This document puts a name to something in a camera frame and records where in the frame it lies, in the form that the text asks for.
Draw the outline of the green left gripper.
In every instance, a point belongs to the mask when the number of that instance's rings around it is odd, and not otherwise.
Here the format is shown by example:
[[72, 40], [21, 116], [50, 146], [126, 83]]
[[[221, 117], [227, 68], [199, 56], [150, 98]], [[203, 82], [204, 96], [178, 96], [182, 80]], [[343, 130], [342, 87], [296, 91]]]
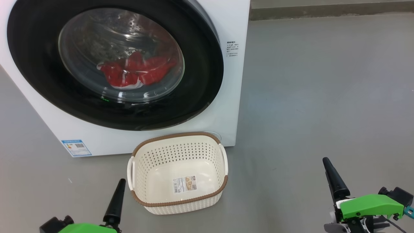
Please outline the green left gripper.
[[115, 228], [119, 228], [121, 220], [125, 185], [126, 180], [120, 179], [103, 217], [104, 227], [95, 224], [70, 224], [58, 233], [118, 233]]

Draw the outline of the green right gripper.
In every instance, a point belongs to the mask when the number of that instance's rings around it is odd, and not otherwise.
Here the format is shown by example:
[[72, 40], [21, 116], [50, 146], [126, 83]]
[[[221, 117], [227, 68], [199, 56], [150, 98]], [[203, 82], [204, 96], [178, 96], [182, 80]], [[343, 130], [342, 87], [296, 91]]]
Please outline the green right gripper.
[[391, 216], [400, 219], [403, 205], [386, 195], [369, 194], [357, 198], [348, 198], [350, 190], [335, 169], [330, 159], [322, 159], [328, 186], [334, 201], [334, 212], [331, 213], [333, 223], [324, 224], [326, 233], [374, 233], [368, 224], [375, 219]]

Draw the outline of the red and white garment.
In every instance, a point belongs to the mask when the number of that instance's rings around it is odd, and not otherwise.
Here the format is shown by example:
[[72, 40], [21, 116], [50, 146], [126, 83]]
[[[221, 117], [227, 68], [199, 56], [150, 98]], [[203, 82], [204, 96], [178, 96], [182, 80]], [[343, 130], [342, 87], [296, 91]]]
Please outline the red and white garment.
[[101, 62], [96, 67], [107, 82], [116, 89], [130, 90], [160, 82], [178, 60], [170, 55], [154, 56], [145, 59], [140, 51], [128, 58]]

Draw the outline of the round black glass washer door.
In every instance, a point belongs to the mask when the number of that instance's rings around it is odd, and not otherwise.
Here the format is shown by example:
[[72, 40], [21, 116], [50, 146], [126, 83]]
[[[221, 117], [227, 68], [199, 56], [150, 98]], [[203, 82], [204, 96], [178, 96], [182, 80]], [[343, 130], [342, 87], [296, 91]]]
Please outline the round black glass washer door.
[[[60, 32], [75, 16], [97, 8], [144, 15], [173, 36], [185, 71], [171, 93], [150, 102], [118, 102], [68, 72], [58, 50]], [[12, 64], [23, 79], [60, 110], [102, 127], [150, 131], [179, 125], [204, 111], [223, 83], [219, 35], [198, 0], [16, 0], [5, 25]]]

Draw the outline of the cream perforated laundry basket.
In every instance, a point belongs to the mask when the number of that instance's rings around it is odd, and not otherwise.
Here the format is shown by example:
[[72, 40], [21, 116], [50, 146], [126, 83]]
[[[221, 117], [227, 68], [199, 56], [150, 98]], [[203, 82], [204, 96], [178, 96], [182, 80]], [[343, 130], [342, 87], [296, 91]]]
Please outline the cream perforated laundry basket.
[[[172, 180], [196, 176], [198, 189], [175, 194]], [[197, 211], [215, 205], [229, 178], [222, 143], [205, 132], [148, 139], [133, 151], [127, 183], [133, 199], [155, 215]]]

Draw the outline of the printed product label sticker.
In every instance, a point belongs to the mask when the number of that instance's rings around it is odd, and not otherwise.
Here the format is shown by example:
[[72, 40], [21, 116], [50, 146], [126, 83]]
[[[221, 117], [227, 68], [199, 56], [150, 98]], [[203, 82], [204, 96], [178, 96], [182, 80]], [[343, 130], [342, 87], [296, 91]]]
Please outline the printed product label sticker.
[[175, 194], [195, 191], [198, 189], [196, 176], [179, 177], [172, 180]]

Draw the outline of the white front-load washing machine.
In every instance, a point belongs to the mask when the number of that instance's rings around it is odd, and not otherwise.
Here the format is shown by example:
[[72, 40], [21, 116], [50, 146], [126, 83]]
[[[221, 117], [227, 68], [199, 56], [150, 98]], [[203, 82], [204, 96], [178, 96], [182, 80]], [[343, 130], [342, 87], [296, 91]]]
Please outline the white front-load washing machine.
[[[43, 131], [48, 131], [53, 141], [70, 156], [62, 140], [82, 140], [92, 156], [126, 154], [147, 139], [188, 132], [216, 132], [225, 146], [235, 145], [251, 0], [198, 0], [219, 35], [224, 61], [222, 85], [213, 102], [199, 115], [179, 125], [150, 131], [125, 131], [95, 125], [65, 113], [38, 94], [12, 64], [7, 44], [5, 24], [15, 1], [0, 0], [0, 69], [32, 107], [31, 116], [18, 117], [15, 123], [22, 127], [24, 137], [39, 138]], [[238, 56], [226, 57], [228, 41], [239, 43]]]

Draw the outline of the blue energy label sticker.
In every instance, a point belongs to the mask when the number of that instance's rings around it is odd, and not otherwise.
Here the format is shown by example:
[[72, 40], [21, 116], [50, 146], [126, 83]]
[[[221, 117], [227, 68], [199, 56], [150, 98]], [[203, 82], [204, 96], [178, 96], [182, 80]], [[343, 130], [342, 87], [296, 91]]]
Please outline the blue energy label sticker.
[[92, 153], [82, 140], [62, 140], [61, 142], [72, 157], [92, 156]]

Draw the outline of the small printed text sticker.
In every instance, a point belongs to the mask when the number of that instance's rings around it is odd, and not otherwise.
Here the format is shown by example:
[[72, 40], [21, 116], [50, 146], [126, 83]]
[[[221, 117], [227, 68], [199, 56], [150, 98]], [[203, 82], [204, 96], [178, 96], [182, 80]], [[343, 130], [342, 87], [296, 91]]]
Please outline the small printed text sticker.
[[239, 43], [236, 41], [228, 41], [226, 43], [226, 57], [236, 57], [239, 52]]

